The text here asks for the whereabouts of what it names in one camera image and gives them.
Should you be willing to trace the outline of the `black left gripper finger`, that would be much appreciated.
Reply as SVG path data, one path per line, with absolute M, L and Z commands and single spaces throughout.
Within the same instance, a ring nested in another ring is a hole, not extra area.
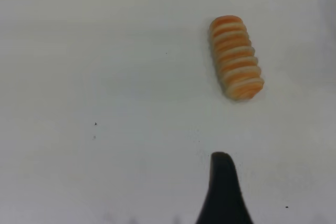
M 197 223 L 253 223 L 230 155 L 211 155 L 209 187 Z

